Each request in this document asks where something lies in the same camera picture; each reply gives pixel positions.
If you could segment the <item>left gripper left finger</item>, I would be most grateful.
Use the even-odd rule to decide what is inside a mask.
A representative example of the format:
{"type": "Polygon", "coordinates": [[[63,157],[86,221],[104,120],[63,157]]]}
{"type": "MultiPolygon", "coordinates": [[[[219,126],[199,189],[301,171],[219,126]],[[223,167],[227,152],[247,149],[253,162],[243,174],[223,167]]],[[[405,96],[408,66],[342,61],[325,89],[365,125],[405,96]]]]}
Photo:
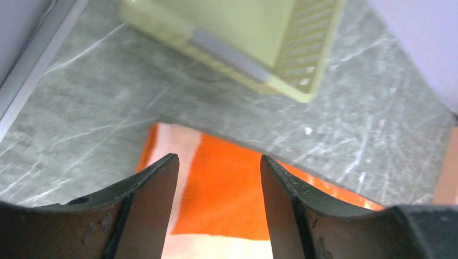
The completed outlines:
{"type": "Polygon", "coordinates": [[[168,154],[64,205],[1,203],[1,258],[160,258],[179,173],[168,154]]]}

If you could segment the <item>orange plastic file organizer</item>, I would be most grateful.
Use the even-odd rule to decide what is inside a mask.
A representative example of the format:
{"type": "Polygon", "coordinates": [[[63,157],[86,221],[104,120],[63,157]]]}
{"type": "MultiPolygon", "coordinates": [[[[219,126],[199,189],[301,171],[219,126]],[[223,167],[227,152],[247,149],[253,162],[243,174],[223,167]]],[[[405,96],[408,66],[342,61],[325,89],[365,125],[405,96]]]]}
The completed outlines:
{"type": "Polygon", "coordinates": [[[452,129],[433,199],[435,205],[457,204],[457,126],[452,129]]]}

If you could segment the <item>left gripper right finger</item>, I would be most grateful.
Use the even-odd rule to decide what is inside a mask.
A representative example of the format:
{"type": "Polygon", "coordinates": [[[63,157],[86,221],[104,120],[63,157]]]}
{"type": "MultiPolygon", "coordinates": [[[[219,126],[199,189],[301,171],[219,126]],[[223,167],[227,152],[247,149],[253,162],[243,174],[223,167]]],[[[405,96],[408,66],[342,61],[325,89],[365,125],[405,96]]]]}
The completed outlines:
{"type": "Polygon", "coordinates": [[[457,206],[381,211],[334,198],[267,155],[261,183],[274,258],[457,258],[457,206]]]}

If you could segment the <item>orange and cream towel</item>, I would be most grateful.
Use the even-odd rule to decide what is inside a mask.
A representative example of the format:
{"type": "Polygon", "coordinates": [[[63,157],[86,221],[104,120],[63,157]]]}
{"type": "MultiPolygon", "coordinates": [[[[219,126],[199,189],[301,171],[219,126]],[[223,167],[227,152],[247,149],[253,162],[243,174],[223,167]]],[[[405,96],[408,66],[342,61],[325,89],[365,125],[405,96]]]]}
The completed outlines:
{"type": "Polygon", "coordinates": [[[179,173],[162,258],[273,258],[260,153],[158,122],[138,170],[169,153],[178,155],[179,173]]]}

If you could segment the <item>green plastic basket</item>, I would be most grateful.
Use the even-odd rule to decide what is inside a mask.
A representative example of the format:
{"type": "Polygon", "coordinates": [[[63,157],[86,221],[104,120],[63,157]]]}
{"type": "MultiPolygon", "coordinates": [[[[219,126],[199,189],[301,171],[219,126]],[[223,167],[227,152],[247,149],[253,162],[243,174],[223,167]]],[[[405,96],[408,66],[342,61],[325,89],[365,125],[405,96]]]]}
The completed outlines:
{"type": "Polygon", "coordinates": [[[121,1],[140,32],[261,93],[317,94],[343,1],[121,1]]]}

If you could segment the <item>aluminium frame rail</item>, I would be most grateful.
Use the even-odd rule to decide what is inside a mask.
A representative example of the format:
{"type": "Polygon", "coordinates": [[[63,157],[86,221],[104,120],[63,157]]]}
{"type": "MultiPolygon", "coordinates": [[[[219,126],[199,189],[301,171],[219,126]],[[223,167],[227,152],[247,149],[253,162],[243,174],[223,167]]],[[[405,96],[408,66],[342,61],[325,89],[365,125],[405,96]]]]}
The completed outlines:
{"type": "Polygon", "coordinates": [[[88,1],[51,1],[1,84],[1,139],[16,120],[88,1]]]}

